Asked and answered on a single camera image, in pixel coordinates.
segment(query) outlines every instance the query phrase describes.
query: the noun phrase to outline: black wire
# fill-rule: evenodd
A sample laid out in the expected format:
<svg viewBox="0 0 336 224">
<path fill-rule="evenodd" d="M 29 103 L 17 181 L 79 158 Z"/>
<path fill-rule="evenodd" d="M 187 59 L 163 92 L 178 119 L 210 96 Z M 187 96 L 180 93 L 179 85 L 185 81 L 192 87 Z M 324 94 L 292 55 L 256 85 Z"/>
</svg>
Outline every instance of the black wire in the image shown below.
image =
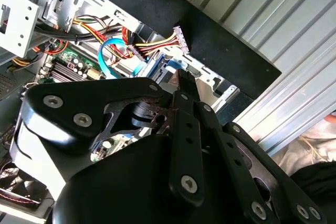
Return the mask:
<svg viewBox="0 0 336 224">
<path fill-rule="evenodd" d="M 106 39 L 109 39 L 109 38 L 112 38 L 114 36 L 118 36 L 118 35 L 121 35 L 121 31 L 109 31 L 107 32 L 107 34 L 104 34 L 104 36 L 106 37 Z M 97 39 L 92 39 L 92 40 L 87 40 L 86 42 L 96 42 Z"/>
<path fill-rule="evenodd" d="M 118 34 L 118 31 L 121 29 L 121 25 L 114 25 L 114 26 L 110 26 L 108 28 L 108 32 L 106 33 L 106 35 L 109 34 L 114 34 L 113 36 L 116 36 Z M 99 30 L 98 32 L 100 33 L 105 33 L 106 29 L 102 29 Z M 50 38 L 54 38 L 54 39 L 60 39 L 60 40 L 67 40 L 67 41 L 82 41 L 82 42 L 88 42 L 90 40 L 94 40 L 96 41 L 96 38 L 91 34 L 91 33 L 87 33 L 87 34 L 67 34 L 63 31 L 59 31 L 57 29 L 54 29 L 50 26 L 47 25 L 40 25 L 40 26 L 36 26 L 35 27 L 35 32 L 37 34 L 41 34 Z"/>
<path fill-rule="evenodd" d="M 3 219 L 6 217 L 7 213 L 5 212 L 2 212 L 1 215 L 0 215 L 0 222 L 3 221 Z"/>
<path fill-rule="evenodd" d="M 82 16 L 78 16 L 77 18 L 83 18 L 83 17 L 91 17 L 92 20 L 91 20 L 91 24 L 94 24 L 94 23 L 97 23 L 98 21 L 96 20 L 96 18 L 98 18 L 97 16 L 92 16 L 92 15 L 82 15 Z M 104 16 L 102 18 L 100 18 L 102 21 L 105 21 L 107 19 L 109 19 L 110 17 L 109 16 Z"/>
</svg>

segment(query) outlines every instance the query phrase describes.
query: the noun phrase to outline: orange wire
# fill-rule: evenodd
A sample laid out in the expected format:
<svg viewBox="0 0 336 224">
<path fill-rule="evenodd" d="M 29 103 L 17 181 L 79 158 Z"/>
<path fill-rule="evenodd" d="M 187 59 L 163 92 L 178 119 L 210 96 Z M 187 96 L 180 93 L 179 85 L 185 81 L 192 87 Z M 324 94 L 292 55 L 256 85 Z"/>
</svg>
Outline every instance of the orange wire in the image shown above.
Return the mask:
<svg viewBox="0 0 336 224">
<path fill-rule="evenodd" d="M 49 55 L 60 54 L 61 52 L 63 52 L 67 48 L 68 44 L 69 44 L 69 42 L 66 41 L 64 47 L 61 50 L 59 50 L 59 51 L 52 51 L 52 52 L 46 52 L 46 53 L 49 54 Z"/>
</svg>

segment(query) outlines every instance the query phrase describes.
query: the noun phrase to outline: metal panel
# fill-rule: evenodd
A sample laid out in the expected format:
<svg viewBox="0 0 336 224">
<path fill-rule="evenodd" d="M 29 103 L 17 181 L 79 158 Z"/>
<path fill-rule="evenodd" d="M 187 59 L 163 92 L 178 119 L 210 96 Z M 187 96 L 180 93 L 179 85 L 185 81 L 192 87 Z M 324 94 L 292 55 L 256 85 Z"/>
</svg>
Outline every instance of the metal panel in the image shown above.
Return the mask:
<svg viewBox="0 0 336 224">
<path fill-rule="evenodd" d="M 336 0 L 189 0 L 283 74 L 237 119 L 270 155 L 336 110 Z"/>
</svg>

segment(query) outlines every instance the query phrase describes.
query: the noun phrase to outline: black metal bracket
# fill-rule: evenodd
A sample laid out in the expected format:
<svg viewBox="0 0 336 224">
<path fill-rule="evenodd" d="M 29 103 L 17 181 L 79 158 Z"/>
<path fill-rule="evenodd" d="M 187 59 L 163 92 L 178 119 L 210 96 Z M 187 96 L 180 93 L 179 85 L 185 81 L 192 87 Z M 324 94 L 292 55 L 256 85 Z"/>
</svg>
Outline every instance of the black metal bracket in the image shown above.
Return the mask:
<svg viewBox="0 0 336 224">
<path fill-rule="evenodd" d="M 286 220 L 295 223 L 327 223 L 319 207 L 295 184 L 287 174 L 259 147 L 259 145 L 236 123 L 227 123 L 223 131 L 240 141 L 253 156 L 276 179 L 286 202 Z"/>
<path fill-rule="evenodd" d="M 202 147 L 209 147 L 230 181 L 233 204 L 245 222 L 326 223 L 317 205 L 241 127 L 219 124 L 212 108 L 200 101 L 191 74 L 178 70 L 177 79 L 179 90 L 173 95 L 147 78 L 38 85 L 26 94 L 21 120 L 29 131 L 68 153 L 87 153 L 95 141 L 148 126 L 171 140 L 166 188 L 177 206 L 202 207 Z M 77 95 L 85 90 L 90 92 Z M 87 118 L 76 121 L 78 114 L 87 115 L 90 123 Z M 285 204 L 267 205 L 249 171 L 254 164 L 272 176 L 280 188 L 276 200 L 284 199 Z"/>
</svg>

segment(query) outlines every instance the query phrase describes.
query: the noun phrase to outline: yellow wire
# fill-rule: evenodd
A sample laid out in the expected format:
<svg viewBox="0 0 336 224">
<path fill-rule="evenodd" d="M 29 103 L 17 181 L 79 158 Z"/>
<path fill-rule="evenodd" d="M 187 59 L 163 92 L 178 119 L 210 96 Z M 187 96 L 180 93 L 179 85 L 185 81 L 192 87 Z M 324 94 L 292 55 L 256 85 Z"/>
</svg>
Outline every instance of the yellow wire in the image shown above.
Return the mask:
<svg viewBox="0 0 336 224">
<path fill-rule="evenodd" d="M 145 43 L 145 44 L 135 44 L 137 47 L 148 47 L 148 46 L 156 46 L 159 44 L 167 43 L 168 41 L 172 40 L 176 36 L 176 33 L 173 33 L 172 36 L 170 36 L 168 39 L 161 40 L 158 42 L 152 42 L 152 43 Z"/>
<path fill-rule="evenodd" d="M 81 22 L 78 22 L 78 21 L 73 21 L 74 24 L 76 25 L 79 25 L 81 27 L 83 27 L 84 29 L 86 29 L 89 33 L 91 33 L 100 43 L 104 43 L 104 41 L 102 41 L 98 35 L 95 34 L 95 32 L 93 30 L 90 29 L 90 27 L 84 25 L 83 23 Z"/>
<path fill-rule="evenodd" d="M 104 43 L 104 41 L 102 39 L 100 39 L 98 37 L 98 35 L 96 35 L 95 32 L 92 29 L 90 29 L 90 27 L 88 27 L 85 24 L 83 24 L 82 22 L 78 22 L 76 20 L 74 20 L 73 23 L 76 24 L 76 25 L 79 25 L 79 26 L 83 27 L 84 29 L 86 29 L 89 33 L 91 33 L 99 41 L 99 43 L 101 43 L 101 44 Z M 119 55 L 117 55 L 117 53 L 115 53 L 110 47 L 107 47 L 107 50 L 110 53 L 112 53 L 114 56 L 116 56 L 116 57 L 118 57 L 119 59 L 122 60 L 122 58 Z"/>
<path fill-rule="evenodd" d="M 155 49 L 153 49 L 153 50 L 151 50 L 151 51 L 149 51 L 149 52 L 145 53 L 145 55 L 146 55 L 146 56 L 147 56 L 147 55 L 151 55 L 152 53 L 154 53 L 154 52 L 158 51 L 159 49 L 163 49 L 163 48 L 170 48 L 170 47 L 179 47 L 179 48 L 181 48 L 181 47 L 180 47 L 180 46 L 178 46 L 178 45 L 172 45 L 172 46 L 163 46 L 163 47 L 158 47 L 158 48 L 155 48 Z"/>
<path fill-rule="evenodd" d="M 20 63 L 19 61 L 17 61 L 17 59 L 13 59 L 13 62 L 15 62 L 17 65 L 21 66 L 21 67 L 25 67 L 27 66 L 29 63 Z"/>
</svg>

